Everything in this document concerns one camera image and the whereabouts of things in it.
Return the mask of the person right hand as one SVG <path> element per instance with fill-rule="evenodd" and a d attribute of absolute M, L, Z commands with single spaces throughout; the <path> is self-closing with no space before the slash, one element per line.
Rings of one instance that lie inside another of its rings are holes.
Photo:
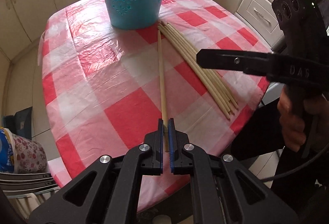
<path fill-rule="evenodd" d="M 323 148 L 328 144 L 328 101 L 323 97 L 304 101 L 305 111 L 319 118 L 316 130 L 316 145 Z M 279 122 L 285 146 L 297 152 L 306 142 L 305 122 L 298 115 L 293 114 L 292 101 L 287 95 L 287 88 L 283 87 L 277 108 L 280 113 Z"/>

